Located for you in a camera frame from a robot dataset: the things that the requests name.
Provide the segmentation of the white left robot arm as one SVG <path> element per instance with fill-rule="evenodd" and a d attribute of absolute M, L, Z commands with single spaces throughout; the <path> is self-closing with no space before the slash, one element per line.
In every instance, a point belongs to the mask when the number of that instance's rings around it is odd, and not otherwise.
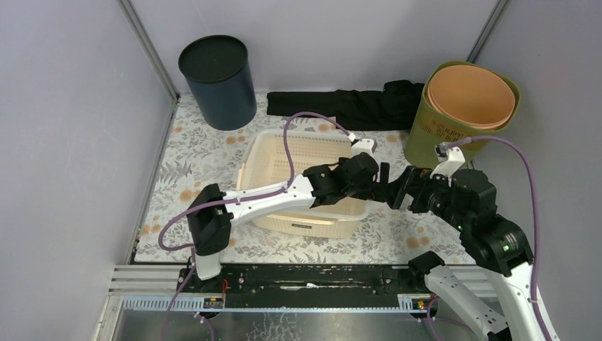
<path fill-rule="evenodd" d="M 332 206 L 342 200 L 381 200 L 390 166 L 362 152 L 340 158 L 334 165 L 312 166 L 283 181 L 251 190 L 220 190 L 207 186 L 186 211 L 193 241 L 193 283 L 204 292 L 220 282 L 220 252 L 226 248 L 234 226 L 277 212 Z"/>

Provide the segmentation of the cream perforated plastic basket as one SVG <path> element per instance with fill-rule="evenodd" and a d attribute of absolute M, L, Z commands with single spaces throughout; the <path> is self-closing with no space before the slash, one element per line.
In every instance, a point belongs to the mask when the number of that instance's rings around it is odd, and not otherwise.
<path fill-rule="evenodd" d="M 351 140 L 341 133 L 289 131 L 289 152 L 296 174 L 341 157 L 352 157 Z M 256 135 L 243 157 L 236 189 L 248 190 L 290 178 L 283 131 L 268 129 Z M 253 220 L 261 228 L 308 237 L 349 238 L 370 212 L 371 204 L 345 198 L 335 205 L 277 212 Z"/>

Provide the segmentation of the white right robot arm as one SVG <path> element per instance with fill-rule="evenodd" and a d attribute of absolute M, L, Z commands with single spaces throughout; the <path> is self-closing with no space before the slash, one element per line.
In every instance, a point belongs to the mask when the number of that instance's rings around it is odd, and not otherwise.
<path fill-rule="evenodd" d="M 408 166 L 385 189 L 392 209 L 400 208 L 405 196 L 412 198 L 411 212 L 431 212 L 459 231 L 462 247 L 484 270 L 503 312 L 455 279 L 433 251 L 409 263 L 407 283 L 413 291 L 436 294 L 480 340 L 557 340 L 537 297 L 535 254 L 523 230 L 498 214 L 496 187 L 483 172 L 461 169 L 445 176 Z"/>

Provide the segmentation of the dark blue cylindrical bin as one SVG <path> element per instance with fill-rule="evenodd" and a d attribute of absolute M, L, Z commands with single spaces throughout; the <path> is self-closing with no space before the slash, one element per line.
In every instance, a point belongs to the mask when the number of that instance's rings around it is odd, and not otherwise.
<path fill-rule="evenodd" d="M 197 39 L 181 51 L 177 65 L 210 127 L 233 131 L 253 120 L 256 96 L 242 41 L 226 35 Z"/>

